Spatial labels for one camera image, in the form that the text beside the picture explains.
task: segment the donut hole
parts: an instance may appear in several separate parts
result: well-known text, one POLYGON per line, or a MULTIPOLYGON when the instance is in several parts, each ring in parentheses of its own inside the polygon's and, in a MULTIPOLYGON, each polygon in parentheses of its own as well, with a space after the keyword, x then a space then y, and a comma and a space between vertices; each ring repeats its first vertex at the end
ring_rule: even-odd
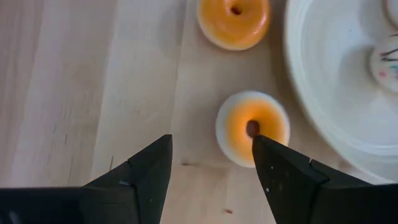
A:
POLYGON ((232 6, 231 7, 231 12, 232 12, 232 14, 238 16, 238 15, 242 14, 242 9, 240 7, 238 7, 238 6, 232 6))
POLYGON ((250 120, 246 125, 246 133, 250 138, 260 134, 260 124, 257 121, 250 120))

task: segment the light wood surface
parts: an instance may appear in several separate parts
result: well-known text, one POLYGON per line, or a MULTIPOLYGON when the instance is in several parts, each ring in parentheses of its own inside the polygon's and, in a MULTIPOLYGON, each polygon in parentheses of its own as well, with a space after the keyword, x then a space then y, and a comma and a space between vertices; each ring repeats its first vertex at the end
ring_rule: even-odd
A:
POLYGON ((82 185, 172 133, 162 223, 274 223, 255 170, 216 143, 218 108, 241 90, 284 105, 291 148, 369 180, 304 117, 283 56, 285 1, 271 4, 265 38, 228 52, 199 30, 196 0, 0 0, 0 187, 82 185))

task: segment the crumb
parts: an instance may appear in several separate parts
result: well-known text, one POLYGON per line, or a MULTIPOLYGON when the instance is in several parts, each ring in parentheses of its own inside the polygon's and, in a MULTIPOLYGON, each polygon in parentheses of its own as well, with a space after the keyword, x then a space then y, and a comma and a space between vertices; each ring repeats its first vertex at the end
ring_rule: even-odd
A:
POLYGON ((232 213, 233 213, 231 209, 227 209, 227 208, 224 209, 224 212, 225 212, 225 213, 228 213, 228 214, 232 214, 232 213))
POLYGON ((193 166, 193 167, 197 167, 198 164, 195 162, 182 162, 181 165, 183 166, 193 166))

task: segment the white plate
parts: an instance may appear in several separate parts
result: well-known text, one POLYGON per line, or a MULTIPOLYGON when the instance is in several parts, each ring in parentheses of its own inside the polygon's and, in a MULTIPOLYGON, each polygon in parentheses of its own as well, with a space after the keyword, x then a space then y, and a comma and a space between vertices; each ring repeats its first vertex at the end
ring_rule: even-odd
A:
POLYGON ((292 83, 314 126, 356 167, 398 181, 398 94, 368 64, 395 31, 383 1, 290 0, 285 23, 292 83))

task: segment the orange glaze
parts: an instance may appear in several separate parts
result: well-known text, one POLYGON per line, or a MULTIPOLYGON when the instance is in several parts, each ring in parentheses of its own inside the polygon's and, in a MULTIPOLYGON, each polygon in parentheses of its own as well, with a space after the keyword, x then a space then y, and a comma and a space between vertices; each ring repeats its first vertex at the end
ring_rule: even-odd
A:
POLYGON ((201 0, 199 7, 209 35, 239 49, 258 43, 269 27, 268 0, 201 0))
POLYGON ((267 136, 281 144, 287 144, 283 116, 269 102, 247 100, 235 106, 227 117, 227 139, 229 145, 244 160, 253 161, 252 138, 246 133, 249 121, 257 121, 259 134, 267 136))

